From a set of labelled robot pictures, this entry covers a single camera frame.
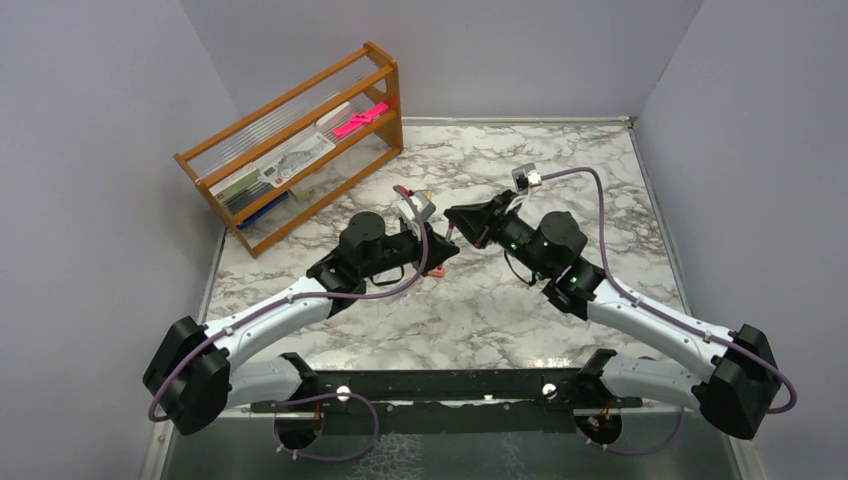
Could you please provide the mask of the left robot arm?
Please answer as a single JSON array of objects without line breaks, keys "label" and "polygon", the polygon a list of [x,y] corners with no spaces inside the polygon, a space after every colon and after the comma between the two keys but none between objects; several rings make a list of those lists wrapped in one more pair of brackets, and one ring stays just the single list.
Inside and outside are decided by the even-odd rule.
[{"label": "left robot arm", "polygon": [[278,294],[230,320],[201,325],[185,316],[172,323],[142,376],[153,397],[149,420],[170,421],[183,435],[202,430],[224,409],[249,402],[249,381],[237,372],[261,350],[359,300],[408,289],[403,284],[367,293],[367,280],[380,273],[412,265],[425,276],[459,254],[459,247],[428,222],[421,226],[421,232],[404,226],[388,235],[380,215],[360,212],[337,246]]}]

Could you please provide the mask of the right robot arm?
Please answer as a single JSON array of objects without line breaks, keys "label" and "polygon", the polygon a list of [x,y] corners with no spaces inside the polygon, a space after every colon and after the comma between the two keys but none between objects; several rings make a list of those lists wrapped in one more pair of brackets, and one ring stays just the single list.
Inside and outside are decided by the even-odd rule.
[{"label": "right robot arm", "polygon": [[751,440],[783,382],[764,332],[733,331],[670,309],[618,282],[581,255],[587,243],[577,221],[552,211],[530,226],[510,209],[506,190],[485,203],[445,210],[450,225],[475,248],[502,247],[541,279],[559,311],[621,331],[668,357],[649,365],[621,354],[577,380],[579,398],[600,407],[616,397],[640,397],[697,410],[715,428]]}]

